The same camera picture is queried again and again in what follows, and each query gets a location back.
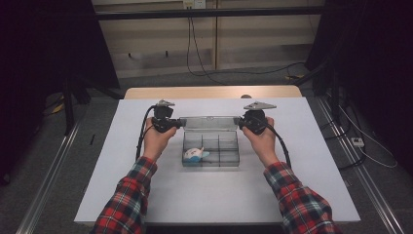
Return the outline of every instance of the plaid shirt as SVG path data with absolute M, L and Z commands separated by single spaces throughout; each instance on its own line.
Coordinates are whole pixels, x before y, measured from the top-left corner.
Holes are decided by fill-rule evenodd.
M 157 169 L 154 161 L 139 157 L 128 175 L 119 181 L 91 233 L 141 233 L 151 177 Z
M 150 180 L 156 164 L 140 157 L 119 181 L 91 233 L 141 233 L 148 206 Z M 301 184 L 285 163 L 269 166 L 264 177 L 280 202 L 289 233 L 341 233 L 331 219 L 331 208 L 319 194 Z
M 328 202 L 303 186 L 286 163 L 269 166 L 264 177 L 279 200 L 286 232 L 341 233 L 332 220 Z

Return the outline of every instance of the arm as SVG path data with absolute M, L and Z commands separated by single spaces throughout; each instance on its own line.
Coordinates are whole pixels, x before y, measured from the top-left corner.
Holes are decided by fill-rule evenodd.
M 146 128 L 152 127 L 150 119 Z M 146 216 L 150 181 L 157 171 L 156 161 L 174 136 L 176 128 L 164 134 L 151 128 L 144 138 L 144 151 L 122 178 L 113 196 L 97 218 L 91 233 L 141 233 L 141 225 Z
M 268 118 L 274 126 L 274 120 Z M 288 233 L 341 233 L 332 220 L 328 202 L 309 187 L 303 186 L 287 164 L 276 155 L 274 134 L 266 129 L 256 136 L 243 128 L 245 136 L 266 168 L 264 177 L 279 200 L 283 224 Z

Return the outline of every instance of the power cable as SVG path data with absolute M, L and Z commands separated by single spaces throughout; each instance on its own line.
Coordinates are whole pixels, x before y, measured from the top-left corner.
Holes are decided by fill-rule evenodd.
M 194 26 L 194 22 L 193 22 L 192 18 L 188 18 L 188 24 L 189 24 L 189 30 L 188 30 L 189 33 L 188 33 L 188 49 L 187 49 L 187 54 L 186 54 L 186 65 L 187 65 L 187 67 L 188 67 L 189 72 L 190 72 L 192 75 L 194 75 L 194 76 L 206 76 L 206 77 L 208 77 L 210 80 L 212 80 L 212 81 L 214 81 L 214 82 L 216 82 L 216 83 L 219 83 L 219 84 L 221 84 L 221 85 L 225 85 L 225 84 L 223 84 L 223 83 L 221 83 L 221 82 L 219 82 L 219 81 L 216 81 L 216 80 L 211 79 L 211 78 L 209 77 L 209 75 L 213 75 L 213 74 L 250 74 L 250 75 L 264 75 L 264 74 L 276 73 L 276 72 L 279 72 L 279 71 L 288 69 L 288 68 L 291 67 L 291 66 L 298 65 L 298 64 L 304 64 L 304 63 L 305 63 L 305 62 L 303 62 L 303 61 L 298 61 L 298 62 L 291 63 L 291 64 L 289 64 L 289 65 L 287 65 L 287 66 L 285 66 L 285 67 L 279 68 L 279 69 L 270 70 L 270 71 L 262 71 L 262 72 L 252 72 L 252 71 L 214 71 L 214 72 L 206 72 L 206 70 L 205 70 L 205 68 L 204 68 L 204 65 L 203 65 L 203 63 L 202 63 L 202 60 L 201 60 L 200 53 L 199 53 L 197 38 L 196 38 L 196 36 L 195 36 L 195 26 Z M 202 68 L 202 70 L 203 70 L 203 72 L 204 72 L 203 74 L 194 73 L 194 72 L 191 70 L 190 66 L 189 66 L 189 49 L 190 49 L 190 47 L 191 47 L 191 25 L 192 25 L 193 39 L 194 39 L 195 47 L 196 47 L 196 50 L 197 50 L 197 56 L 198 56 L 198 60 L 200 61 L 201 68 Z

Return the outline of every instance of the clear plastic container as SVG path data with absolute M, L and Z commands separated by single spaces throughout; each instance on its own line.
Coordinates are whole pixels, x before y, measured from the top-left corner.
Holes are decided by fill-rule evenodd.
M 182 151 L 184 167 L 237 167 L 240 164 L 237 127 L 240 117 L 181 117 L 185 131 Z M 188 161 L 184 155 L 192 148 L 204 148 L 209 154 L 199 161 Z

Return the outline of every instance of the white table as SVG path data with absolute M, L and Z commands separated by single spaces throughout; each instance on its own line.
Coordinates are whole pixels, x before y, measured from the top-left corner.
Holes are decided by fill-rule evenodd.
M 168 99 L 180 116 L 240 116 L 253 101 L 275 104 L 265 110 L 276 119 L 293 171 L 305 185 L 331 205 L 337 222 L 359 221 L 355 205 L 323 140 L 308 102 L 303 97 Z M 119 103 L 75 221 L 93 225 L 120 178 L 134 161 L 140 125 L 147 108 L 158 99 L 125 99 Z M 249 141 L 238 130 L 238 168 L 184 168 L 183 131 L 179 130 L 158 161 L 152 178 L 146 223 L 263 224 L 282 222 L 279 205 L 262 175 L 264 167 Z M 277 141 L 277 153 L 283 160 Z

